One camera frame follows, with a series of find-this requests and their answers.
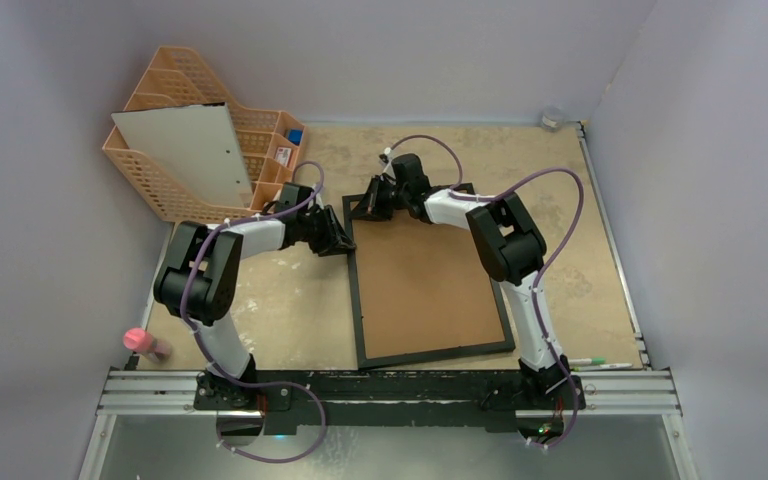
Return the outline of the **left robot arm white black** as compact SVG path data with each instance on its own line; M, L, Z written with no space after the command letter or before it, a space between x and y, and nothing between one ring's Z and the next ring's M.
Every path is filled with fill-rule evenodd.
M297 243L320 257L356 248L333 207L322 204L319 187L285 183L277 199L252 217L214 226L180 223L155 278L155 301L187 326L232 408L252 405L264 386L230 315L240 264Z

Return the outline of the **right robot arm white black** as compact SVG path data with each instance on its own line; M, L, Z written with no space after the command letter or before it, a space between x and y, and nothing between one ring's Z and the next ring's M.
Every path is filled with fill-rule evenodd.
M544 407L569 377L545 297L547 244L514 192L496 197L464 194L454 186L433 186L420 158L404 154L371 178L348 218L389 221L398 210L433 225L470 232L480 263L507 299L518 335L524 399Z

